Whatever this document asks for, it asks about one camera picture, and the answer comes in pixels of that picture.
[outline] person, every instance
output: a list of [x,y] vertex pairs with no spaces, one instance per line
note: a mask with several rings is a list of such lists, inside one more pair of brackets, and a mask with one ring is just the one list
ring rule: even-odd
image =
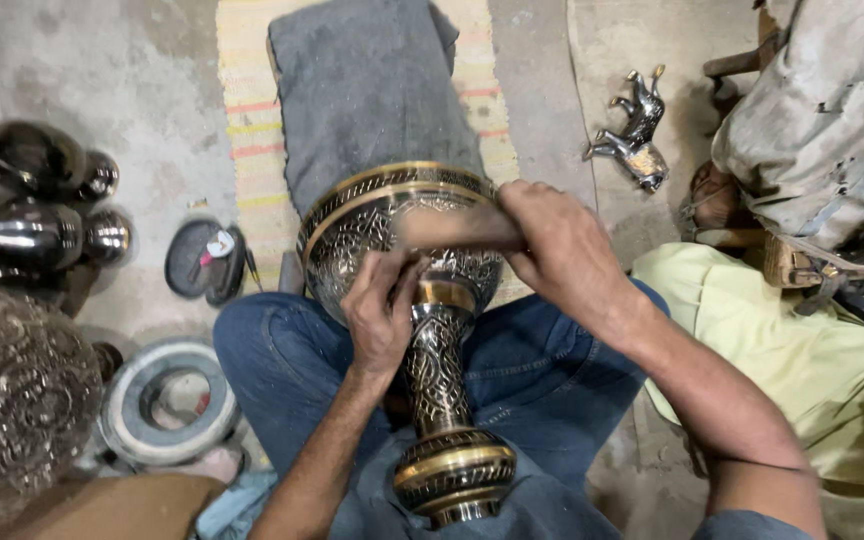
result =
[[521,179],[499,203],[528,244],[506,259],[537,293],[483,314],[462,345],[475,425],[518,454],[499,515],[432,531],[392,493],[415,434],[392,432],[378,404],[409,342],[423,265],[370,251],[342,301],[348,330],[314,300],[277,293],[238,300],[216,322],[228,382],[282,475],[249,538],[618,538],[584,476],[646,376],[708,461],[696,538],[826,538],[818,480],[782,412],[622,272],[596,216]]

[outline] jeans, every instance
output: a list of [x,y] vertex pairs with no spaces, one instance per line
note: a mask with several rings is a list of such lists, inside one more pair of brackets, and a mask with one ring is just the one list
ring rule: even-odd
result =
[[[668,313],[662,297],[633,282]],[[315,300],[270,292],[226,307],[213,341],[248,423],[284,476],[353,361],[349,331]],[[510,440],[580,492],[645,380],[639,366],[535,295],[479,317],[462,359],[475,426]],[[373,411],[356,463],[391,434],[385,413]]]

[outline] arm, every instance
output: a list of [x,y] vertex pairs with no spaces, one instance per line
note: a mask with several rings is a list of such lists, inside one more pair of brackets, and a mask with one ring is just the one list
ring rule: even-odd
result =
[[249,540],[329,535],[349,487],[359,439],[412,334],[412,297],[426,264],[412,264],[400,276],[405,264],[404,251],[366,254],[342,300],[355,350],[352,364],[325,416],[252,525]]
[[753,510],[826,538],[818,480],[782,411],[630,282],[595,215],[570,195],[524,180],[503,185],[500,201],[529,246],[506,253],[515,274],[637,363],[703,448],[708,513]]

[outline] man's left hand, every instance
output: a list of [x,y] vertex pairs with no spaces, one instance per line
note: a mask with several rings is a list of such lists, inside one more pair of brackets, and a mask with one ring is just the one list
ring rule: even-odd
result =
[[407,251],[402,250],[366,253],[359,275],[342,299],[355,347],[352,368],[364,375],[385,376],[399,369],[412,336],[412,298],[428,264],[428,258],[410,264]]

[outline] striped rug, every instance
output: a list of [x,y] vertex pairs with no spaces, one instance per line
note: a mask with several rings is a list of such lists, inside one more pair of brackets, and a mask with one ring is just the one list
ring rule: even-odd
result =
[[[299,215],[285,185],[282,110],[266,48],[269,21],[321,0],[220,0],[219,79],[224,88],[239,226],[255,253],[262,285],[275,289],[282,254],[294,250]],[[479,134],[486,175],[497,184],[519,178],[516,149],[509,137],[508,110],[496,79],[492,17],[488,0],[437,0],[459,29],[452,83],[465,106],[468,124]],[[246,280],[245,292],[257,292]],[[493,306],[529,294],[506,268]]]

